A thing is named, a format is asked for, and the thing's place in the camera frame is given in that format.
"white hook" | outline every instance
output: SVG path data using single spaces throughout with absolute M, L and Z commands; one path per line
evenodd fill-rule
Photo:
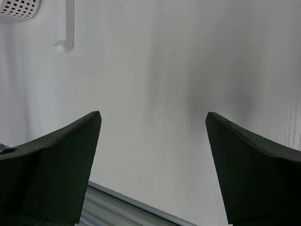
M 74 45 L 74 0 L 60 0 L 57 43 L 58 52 L 72 49 Z

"perforated basket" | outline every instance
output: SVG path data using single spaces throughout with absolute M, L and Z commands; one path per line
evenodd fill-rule
M 0 0 L 0 22 L 13 22 L 33 17 L 40 0 Z

